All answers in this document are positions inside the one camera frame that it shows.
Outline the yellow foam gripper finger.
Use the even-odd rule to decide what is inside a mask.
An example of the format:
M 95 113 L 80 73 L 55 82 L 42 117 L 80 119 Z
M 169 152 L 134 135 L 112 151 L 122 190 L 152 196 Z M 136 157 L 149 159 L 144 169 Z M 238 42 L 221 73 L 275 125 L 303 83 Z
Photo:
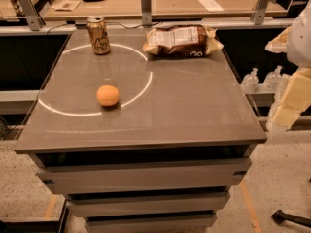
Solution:
M 290 129 L 301 113 L 311 106 L 311 69 L 299 67 L 288 82 L 272 122 Z

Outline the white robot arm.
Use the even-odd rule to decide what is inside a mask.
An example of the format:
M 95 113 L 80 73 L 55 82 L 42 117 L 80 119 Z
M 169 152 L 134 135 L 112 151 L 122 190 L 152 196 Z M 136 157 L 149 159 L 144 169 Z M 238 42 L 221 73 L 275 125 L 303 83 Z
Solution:
M 298 69 L 288 78 L 272 122 L 290 129 L 311 106 L 311 7 L 294 20 L 288 35 L 287 58 Z

